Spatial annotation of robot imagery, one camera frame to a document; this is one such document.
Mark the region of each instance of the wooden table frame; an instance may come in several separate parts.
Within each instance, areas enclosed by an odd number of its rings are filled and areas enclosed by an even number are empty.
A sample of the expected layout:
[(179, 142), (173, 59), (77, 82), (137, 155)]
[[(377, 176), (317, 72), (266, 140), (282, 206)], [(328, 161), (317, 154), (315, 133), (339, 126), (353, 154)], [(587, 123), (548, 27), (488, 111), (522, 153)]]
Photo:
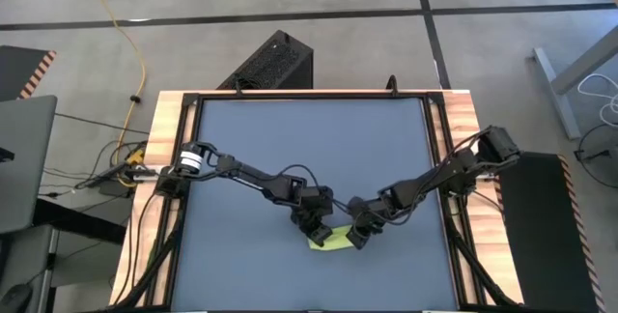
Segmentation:
[[(268, 98), (310, 98), (317, 97), (339, 98), (409, 98), (412, 95), (427, 100), (427, 107), (424, 108), (426, 118), (431, 119), (434, 130), (428, 132), (430, 142), (435, 143), (432, 154), (434, 161), (444, 157), (447, 150), (452, 149), (453, 144), (459, 143), (469, 135), (477, 132), (479, 126), (474, 112), (472, 99), (468, 91), (441, 91), (441, 90), (405, 90), (397, 93), (390, 90), (254, 90), (243, 92), (246, 99), (268, 99)], [(237, 99), (236, 91), (166, 91), (159, 95), (158, 103), (154, 113), (154, 120), (151, 134), (146, 151), (145, 163), (150, 165), (168, 165), (171, 163), (175, 149), (182, 142), (191, 140), (196, 135), (199, 119), (196, 119), (195, 100), (198, 96), (218, 97), (225, 99)], [(144, 211), (147, 200), (152, 195), (155, 183), (141, 184), (136, 191), (132, 219), (138, 220)], [(478, 182), (477, 188), (483, 194), (498, 202), (492, 182)], [(449, 203), (450, 211), (445, 213), (455, 213), (463, 204), (456, 204), (451, 199), (443, 203)], [(125, 245), (119, 262), (114, 288), (110, 303), (116, 301), (121, 292), (126, 276), (132, 276), (135, 270), (136, 277), (139, 278), (148, 265), (148, 258), (154, 246), (160, 246), (163, 236), (169, 234), (176, 220), (179, 202), (164, 201), (162, 197), (156, 196), (144, 211), (144, 217), (140, 228), (139, 254), (135, 269), (133, 264), (128, 266), (128, 242), (129, 237), (125, 237)], [(467, 213), (460, 213), (461, 218), (456, 220), (457, 227), (463, 233), (467, 241), (474, 244), (477, 257), (488, 273), (503, 291), (512, 299), (521, 301), (521, 291), (513, 265), (506, 230), (502, 222), (501, 214), (494, 206), (482, 200), (470, 199), (467, 206)], [(135, 252), (137, 241), (137, 222), (131, 222), (130, 231), (133, 233), (132, 248)], [(169, 277), (175, 277), (175, 266), (170, 267), (170, 260), (176, 263), (176, 252), (165, 260), (153, 285), (149, 288), (141, 303), (147, 305), (163, 305), (167, 307), (171, 302), (170, 288), (167, 285), (169, 270), (172, 273)], [(476, 303), (484, 302), (486, 295), (483, 295), (479, 283), (461, 254), (451, 248), (451, 262), (453, 264), (452, 273), (457, 291), (458, 302)], [(130, 288), (125, 289), (125, 296)]]

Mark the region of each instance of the black box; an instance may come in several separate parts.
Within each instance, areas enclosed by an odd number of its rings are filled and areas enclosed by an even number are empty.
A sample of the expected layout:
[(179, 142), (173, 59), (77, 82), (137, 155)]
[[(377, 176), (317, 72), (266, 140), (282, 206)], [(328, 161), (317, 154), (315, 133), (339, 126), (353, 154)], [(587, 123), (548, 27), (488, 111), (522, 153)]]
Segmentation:
[(276, 31), (217, 88), (313, 89), (313, 48)]

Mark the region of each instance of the table leg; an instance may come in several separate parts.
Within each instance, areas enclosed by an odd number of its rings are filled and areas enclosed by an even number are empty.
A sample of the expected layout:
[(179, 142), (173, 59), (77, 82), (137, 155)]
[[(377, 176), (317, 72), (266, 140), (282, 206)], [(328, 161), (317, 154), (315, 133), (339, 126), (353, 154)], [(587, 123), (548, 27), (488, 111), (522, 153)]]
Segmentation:
[(618, 26), (614, 27), (557, 76), (546, 53), (541, 48), (535, 48), (533, 52), (545, 77), (544, 82), (549, 84), (551, 100), (560, 116), (567, 137), (569, 139), (579, 138), (581, 133), (566, 93), (584, 77), (618, 53)]
[(34, 226), (50, 224), (54, 228), (115, 244), (123, 244), (125, 226), (76, 212), (55, 203), (39, 199), (33, 217)]

